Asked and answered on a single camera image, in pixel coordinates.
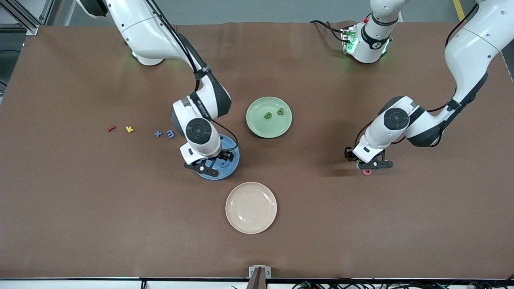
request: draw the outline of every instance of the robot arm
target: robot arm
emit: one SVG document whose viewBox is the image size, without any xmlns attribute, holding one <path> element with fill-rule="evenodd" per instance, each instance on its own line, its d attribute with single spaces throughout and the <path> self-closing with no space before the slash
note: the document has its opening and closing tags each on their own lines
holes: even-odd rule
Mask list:
<svg viewBox="0 0 514 289">
<path fill-rule="evenodd" d="M 434 116 L 408 96 L 393 98 L 351 152 L 369 163 L 401 134 L 417 147 L 437 145 L 445 128 L 475 99 L 487 79 L 491 60 L 513 39 L 514 1 L 482 1 L 476 15 L 446 47 L 445 60 L 457 87 L 443 110 Z M 391 121 L 396 124 L 398 120 L 387 113 L 391 110 L 401 111 L 404 117 L 396 126 Z M 405 115 L 408 115 L 408 123 L 404 126 Z"/>
<path fill-rule="evenodd" d="M 76 0 L 77 4 L 89 15 L 96 20 L 112 22 L 113 18 L 109 14 L 107 6 L 101 0 Z"/>
<path fill-rule="evenodd" d="M 371 0 L 371 19 L 349 27 L 344 51 L 363 63 L 373 63 L 385 53 L 398 14 L 409 0 Z"/>
<path fill-rule="evenodd" d="M 87 2 L 77 1 L 83 8 Z M 171 111 L 173 124 L 187 140 L 180 151 L 187 165 L 219 156 L 222 153 L 221 139 L 210 121 L 227 114 L 232 101 L 209 66 L 191 43 L 171 27 L 153 1 L 106 0 L 105 6 L 132 49 L 133 56 L 141 64 L 157 65 L 168 58 L 181 59 L 189 64 L 194 71 L 196 89 L 176 101 Z"/>
</svg>

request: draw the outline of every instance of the green plate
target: green plate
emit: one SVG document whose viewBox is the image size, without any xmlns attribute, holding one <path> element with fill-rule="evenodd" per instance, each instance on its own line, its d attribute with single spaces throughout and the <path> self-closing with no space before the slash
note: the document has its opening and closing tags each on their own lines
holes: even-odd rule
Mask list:
<svg viewBox="0 0 514 289">
<path fill-rule="evenodd" d="M 266 96 L 254 101 L 246 111 L 246 123 L 253 133 L 264 138 L 283 135 L 292 122 L 289 105 L 282 99 Z"/>
</svg>

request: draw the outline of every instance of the yellow tape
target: yellow tape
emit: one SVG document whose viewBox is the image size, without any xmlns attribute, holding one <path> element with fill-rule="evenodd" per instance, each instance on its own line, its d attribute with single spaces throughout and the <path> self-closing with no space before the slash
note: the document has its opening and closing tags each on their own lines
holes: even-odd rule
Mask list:
<svg viewBox="0 0 514 289">
<path fill-rule="evenodd" d="M 455 10 L 457 11 L 459 21 L 464 19 L 464 10 L 462 10 L 462 5 L 460 0 L 453 0 L 453 5 L 455 6 Z"/>
</svg>

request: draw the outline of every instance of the metal frame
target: metal frame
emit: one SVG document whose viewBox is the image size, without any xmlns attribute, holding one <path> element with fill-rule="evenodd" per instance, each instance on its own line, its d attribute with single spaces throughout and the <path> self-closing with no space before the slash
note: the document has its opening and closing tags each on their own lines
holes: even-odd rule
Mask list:
<svg viewBox="0 0 514 289">
<path fill-rule="evenodd" d="M 253 271 L 259 267 L 264 269 L 263 273 L 265 274 L 266 279 L 270 279 L 271 278 L 271 267 L 266 266 L 266 265 L 254 265 L 254 266 L 248 267 L 248 278 L 252 278 Z"/>
<path fill-rule="evenodd" d="M 246 285 L 246 289 L 266 289 L 266 269 L 269 269 L 269 277 L 271 278 L 271 267 L 269 266 L 252 266 L 250 270 L 250 281 Z"/>
<path fill-rule="evenodd" d="M 27 30 L 27 35 L 36 35 L 38 26 L 48 21 L 48 16 L 55 4 L 55 0 L 46 0 L 39 18 L 30 13 L 18 0 L 0 0 L 0 7 L 4 8 L 18 23 L 0 24 L 1 30 Z"/>
</svg>

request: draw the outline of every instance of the table surface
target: table surface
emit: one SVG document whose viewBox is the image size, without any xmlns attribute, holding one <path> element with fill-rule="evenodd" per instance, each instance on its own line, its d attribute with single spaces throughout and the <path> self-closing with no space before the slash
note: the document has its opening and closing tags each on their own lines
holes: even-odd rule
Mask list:
<svg viewBox="0 0 514 289">
<path fill-rule="evenodd" d="M 183 168 L 185 139 L 154 136 L 194 87 L 186 63 L 138 64 L 115 27 L 41 27 L 0 107 L 0 277 L 239 277 L 253 264 L 275 277 L 507 277 L 514 98 L 501 56 L 438 147 L 391 146 L 394 168 L 369 177 L 343 157 L 390 98 L 449 100 L 453 26 L 399 23 L 371 65 L 315 24 L 179 26 L 233 99 L 219 121 L 241 162 L 217 182 Z M 246 126 L 263 96 L 293 111 L 282 137 Z M 277 198 L 263 233 L 226 219 L 244 182 Z"/>
</svg>

